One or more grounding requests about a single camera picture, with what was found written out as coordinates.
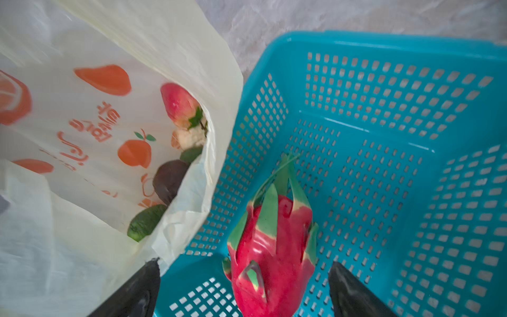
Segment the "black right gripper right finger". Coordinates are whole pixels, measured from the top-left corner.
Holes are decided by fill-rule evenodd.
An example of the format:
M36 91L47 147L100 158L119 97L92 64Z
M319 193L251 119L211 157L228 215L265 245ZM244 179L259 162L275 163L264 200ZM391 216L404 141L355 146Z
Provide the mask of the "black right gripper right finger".
M334 316L397 316L341 263L333 263L328 280Z

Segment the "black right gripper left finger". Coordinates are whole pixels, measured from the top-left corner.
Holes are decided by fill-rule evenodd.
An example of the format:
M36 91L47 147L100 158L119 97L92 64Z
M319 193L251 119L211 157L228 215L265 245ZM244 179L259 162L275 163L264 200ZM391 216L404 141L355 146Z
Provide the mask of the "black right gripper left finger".
M97 309L93 316L152 317L161 287L159 258L153 258L133 274Z

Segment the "green lime fruit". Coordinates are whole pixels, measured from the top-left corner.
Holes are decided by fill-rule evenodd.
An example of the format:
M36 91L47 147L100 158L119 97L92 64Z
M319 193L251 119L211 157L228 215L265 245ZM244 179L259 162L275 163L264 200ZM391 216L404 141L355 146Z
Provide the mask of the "green lime fruit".
M166 210L167 206L163 204L144 209L132 219L127 235L136 242L151 235Z

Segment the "pink dragon fruit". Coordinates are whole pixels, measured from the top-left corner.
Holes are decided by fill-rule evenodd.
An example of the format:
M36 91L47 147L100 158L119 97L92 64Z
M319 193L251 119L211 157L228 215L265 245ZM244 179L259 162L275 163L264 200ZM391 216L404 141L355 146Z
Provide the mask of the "pink dragon fruit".
M223 271L243 316L293 316L314 274L319 226L297 158L283 155L228 237Z

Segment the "dark avocado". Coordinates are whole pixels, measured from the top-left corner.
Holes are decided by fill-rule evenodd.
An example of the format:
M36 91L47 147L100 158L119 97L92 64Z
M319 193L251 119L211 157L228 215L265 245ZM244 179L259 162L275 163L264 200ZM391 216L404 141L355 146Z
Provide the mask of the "dark avocado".
M153 178L153 187L158 198L165 205L170 205L177 196L189 167L187 162L178 159L166 162L158 168Z

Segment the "dark green cucumber fruit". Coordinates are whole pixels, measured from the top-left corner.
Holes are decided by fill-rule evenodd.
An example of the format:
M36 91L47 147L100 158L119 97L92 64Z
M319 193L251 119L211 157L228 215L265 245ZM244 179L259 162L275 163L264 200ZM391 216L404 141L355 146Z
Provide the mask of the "dark green cucumber fruit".
M180 160L191 165L202 154L202 151L203 146L186 149L181 153Z

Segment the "yellow printed plastic bag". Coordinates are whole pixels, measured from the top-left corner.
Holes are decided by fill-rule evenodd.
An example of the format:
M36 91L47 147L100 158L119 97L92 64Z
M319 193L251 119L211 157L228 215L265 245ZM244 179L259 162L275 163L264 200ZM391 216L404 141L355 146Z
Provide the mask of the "yellow printed plastic bag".
M179 156L166 83L207 134L137 243L129 224ZM1 315L87 316L148 261L165 273L210 212L242 87L195 1L2 1Z

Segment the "red pink apple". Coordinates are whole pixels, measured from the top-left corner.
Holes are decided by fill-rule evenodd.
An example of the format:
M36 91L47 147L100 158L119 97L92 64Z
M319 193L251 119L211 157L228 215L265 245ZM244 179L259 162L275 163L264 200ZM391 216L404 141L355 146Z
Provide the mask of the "red pink apple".
M161 87L161 95L166 113L176 127L191 129L200 126L203 110L185 88L175 83L166 83Z

